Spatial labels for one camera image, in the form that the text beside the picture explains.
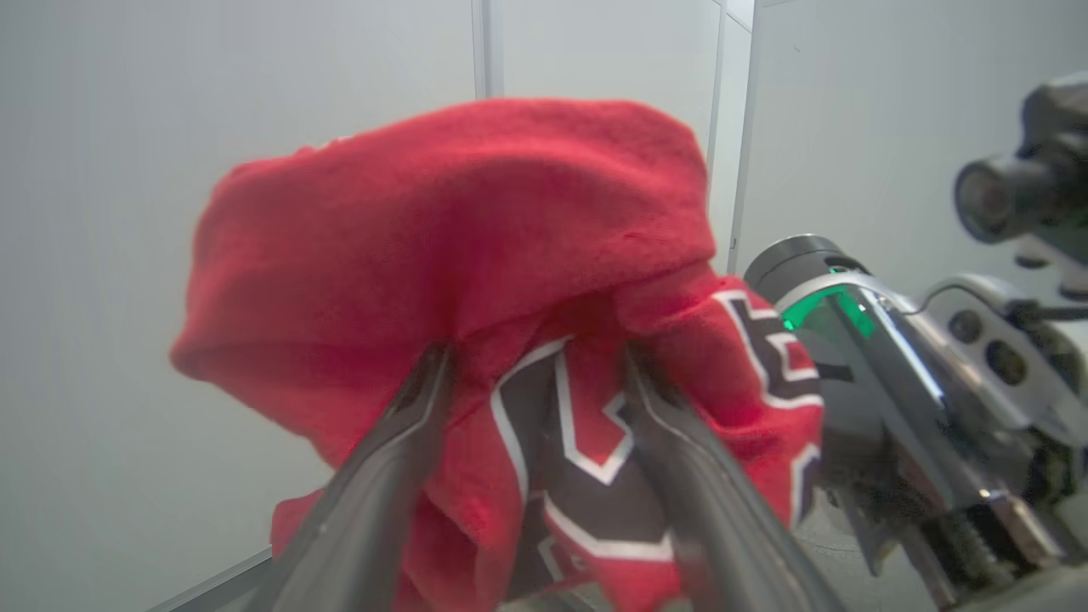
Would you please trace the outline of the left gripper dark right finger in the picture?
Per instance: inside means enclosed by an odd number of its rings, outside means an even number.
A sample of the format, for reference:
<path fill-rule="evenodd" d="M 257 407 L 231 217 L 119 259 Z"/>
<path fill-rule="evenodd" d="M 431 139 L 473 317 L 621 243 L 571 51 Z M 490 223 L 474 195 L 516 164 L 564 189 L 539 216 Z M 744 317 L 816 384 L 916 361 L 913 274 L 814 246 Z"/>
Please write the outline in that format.
<path fill-rule="evenodd" d="M 625 392 L 636 462 L 670 524 L 692 608 L 839 611 L 730 450 L 636 344 L 625 348 Z"/>

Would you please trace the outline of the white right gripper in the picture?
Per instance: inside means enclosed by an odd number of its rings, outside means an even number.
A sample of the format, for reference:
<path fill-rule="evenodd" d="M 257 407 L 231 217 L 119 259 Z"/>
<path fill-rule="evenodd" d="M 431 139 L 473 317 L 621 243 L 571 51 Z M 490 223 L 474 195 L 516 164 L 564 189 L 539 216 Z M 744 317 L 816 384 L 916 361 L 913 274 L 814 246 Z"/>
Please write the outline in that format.
<path fill-rule="evenodd" d="M 994 276 L 952 276 L 928 292 L 928 340 L 999 430 L 1084 443 L 1084 354 L 1058 313 Z"/>

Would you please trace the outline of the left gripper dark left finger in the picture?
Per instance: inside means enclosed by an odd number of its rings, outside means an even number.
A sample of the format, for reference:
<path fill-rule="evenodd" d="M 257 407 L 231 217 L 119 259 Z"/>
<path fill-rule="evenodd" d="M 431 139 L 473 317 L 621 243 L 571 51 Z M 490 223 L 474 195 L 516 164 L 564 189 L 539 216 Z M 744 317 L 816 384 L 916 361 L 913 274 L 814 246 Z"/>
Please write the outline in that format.
<path fill-rule="evenodd" d="M 434 345 L 269 571 L 258 611 L 388 611 L 422 487 L 438 465 L 454 353 Z"/>

